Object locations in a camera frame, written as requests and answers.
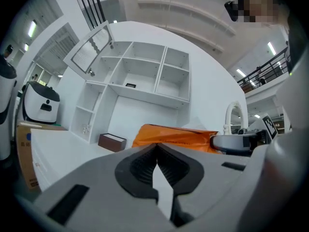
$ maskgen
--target ceiling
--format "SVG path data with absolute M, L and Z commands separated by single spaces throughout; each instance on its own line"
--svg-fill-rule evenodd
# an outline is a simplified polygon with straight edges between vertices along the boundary
M 7 34 L 24 51 L 25 43 L 31 46 L 39 34 L 61 16 L 62 12 L 56 0 L 29 0 L 14 18 Z M 36 21 L 37 26 L 30 38 L 28 30 L 33 20 Z M 63 74 L 67 68 L 63 59 L 76 45 L 75 37 L 69 34 L 70 30 L 66 27 L 55 33 L 34 59 L 51 74 Z
M 283 115 L 282 105 L 279 104 L 276 97 L 267 100 L 261 100 L 253 104 L 247 105 L 249 123 L 257 120 L 254 115 L 263 116 L 268 114 L 273 120 L 278 120 Z
M 229 0 L 120 0 L 128 21 L 151 24 L 196 44 L 226 69 L 231 68 L 272 29 L 233 22 Z

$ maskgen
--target black railing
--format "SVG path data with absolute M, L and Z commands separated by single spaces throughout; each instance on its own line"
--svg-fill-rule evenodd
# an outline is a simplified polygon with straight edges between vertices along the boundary
M 80 4 L 80 0 L 77 1 L 90 29 L 94 29 L 99 24 L 106 21 L 100 0 L 81 0 L 82 4 Z
M 242 90 L 248 93 L 286 73 L 288 71 L 288 63 L 285 58 L 286 50 L 287 48 L 279 52 L 270 61 L 257 68 L 254 72 L 238 81 L 237 83 L 239 83 Z

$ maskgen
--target brown box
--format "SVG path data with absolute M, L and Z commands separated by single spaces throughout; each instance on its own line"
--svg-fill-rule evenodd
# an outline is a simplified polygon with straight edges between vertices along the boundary
M 29 189 L 35 189 L 39 186 L 32 165 L 31 154 L 31 132 L 30 129 L 65 131 L 61 126 L 33 123 L 29 121 L 20 121 L 16 129 L 16 145 L 19 158 L 19 164 L 25 182 Z
M 126 139 L 106 133 L 100 134 L 98 145 L 113 152 L 124 150 L 126 147 Z

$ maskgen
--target orange fabric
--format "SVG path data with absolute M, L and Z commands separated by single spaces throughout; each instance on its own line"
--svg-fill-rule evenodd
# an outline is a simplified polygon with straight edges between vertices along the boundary
M 210 147 L 210 137 L 217 131 L 192 130 L 177 127 L 164 127 L 157 125 L 143 125 L 137 134 L 132 147 L 139 147 L 153 143 L 169 143 L 180 147 L 208 153 L 219 154 Z

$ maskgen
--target curved ceiling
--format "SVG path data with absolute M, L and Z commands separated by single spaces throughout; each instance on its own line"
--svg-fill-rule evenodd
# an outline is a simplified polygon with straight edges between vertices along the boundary
M 233 22 L 224 4 L 230 0 L 121 0 L 127 20 L 174 32 L 209 53 L 226 69 L 271 29 Z

